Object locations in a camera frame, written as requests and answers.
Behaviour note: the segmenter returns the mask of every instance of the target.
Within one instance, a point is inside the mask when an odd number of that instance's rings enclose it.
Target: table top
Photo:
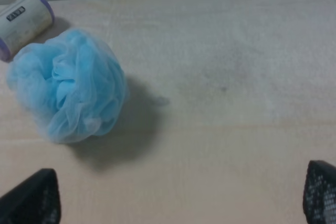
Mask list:
[[[62,223],[304,223],[308,162],[336,164],[335,0],[70,0],[131,91],[115,128],[42,139],[0,63],[0,195],[58,174]]]

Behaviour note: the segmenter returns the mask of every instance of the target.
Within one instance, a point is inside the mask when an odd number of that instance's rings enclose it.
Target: black textured object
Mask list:
[[[59,224],[56,172],[41,169],[0,198],[0,224]]]
[[[308,224],[336,224],[336,168],[324,161],[310,161],[303,193]]]

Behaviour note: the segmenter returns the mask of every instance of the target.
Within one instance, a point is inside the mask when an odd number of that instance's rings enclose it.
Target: blue bath pouf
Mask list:
[[[10,63],[7,84],[54,143],[108,133],[128,96],[112,50],[78,29],[21,49]]]

